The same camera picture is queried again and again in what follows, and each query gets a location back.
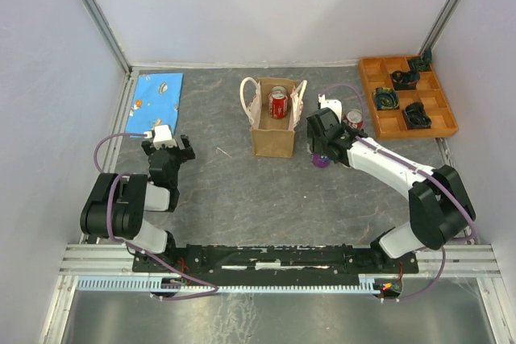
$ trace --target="white backdrop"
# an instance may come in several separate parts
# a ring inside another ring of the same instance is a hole
[[[97,0],[132,64],[415,53],[445,0]]]
[[[459,123],[449,139],[516,307],[515,0],[462,0],[435,46],[435,68]]]
[[[0,342],[38,341],[123,84],[81,0],[0,0]]]

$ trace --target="blue cloth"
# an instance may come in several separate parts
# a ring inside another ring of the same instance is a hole
[[[144,133],[165,124],[175,132],[182,86],[182,73],[139,76],[126,132]]]

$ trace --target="wooden tray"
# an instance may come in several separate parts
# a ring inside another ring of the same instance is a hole
[[[379,87],[391,88],[393,82],[389,74],[396,70],[408,72],[407,60],[413,56],[378,56],[362,58],[359,62],[360,77],[364,86],[364,94],[371,113],[374,131],[378,139],[411,139],[427,137],[450,137],[459,127],[453,116],[450,105],[444,96],[441,84],[431,65],[430,72],[420,72],[421,79],[416,90],[396,91],[400,100],[400,109],[377,110],[372,93]],[[429,129],[407,129],[402,110],[412,102],[422,102],[432,124]]]

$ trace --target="white handle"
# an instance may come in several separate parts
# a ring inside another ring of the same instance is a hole
[[[260,85],[258,85],[258,82],[256,82],[252,77],[247,77],[242,80],[240,83],[240,102],[242,103],[242,108],[245,114],[249,117],[249,122],[252,124],[255,123],[255,119],[251,115],[251,111],[249,108],[245,105],[245,100],[243,99],[243,87],[245,84],[248,83],[248,81],[251,81],[253,84],[255,84],[256,87],[256,95],[260,93]]]
[[[292,98],[294,96],[294,94],[297,94],[299,96],[299,101],[303,101],[303,95],[305,94],[305,89],[306,89],[306,84],[307,83],[308,82],[306,80],[304,80],[299,85],[299,87],[290,94],[290,98]]]

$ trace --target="brown bag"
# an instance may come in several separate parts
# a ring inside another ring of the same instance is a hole
[[[243,88],[251,82],[256,87],[256,94],[249,106],[243,99]],[[288,113],[285,117],[272,118],[268,112],[268,96],[274,86],[283,86],[287,90]],[[271,157],[292,157],[294,128],[299,123],[303,110],[303,94],[306,81],[299,87],[298,83],[285,78],[253,78],[247,77],[240,84],[240,102],[243,111],[251,123],[252,155]]]

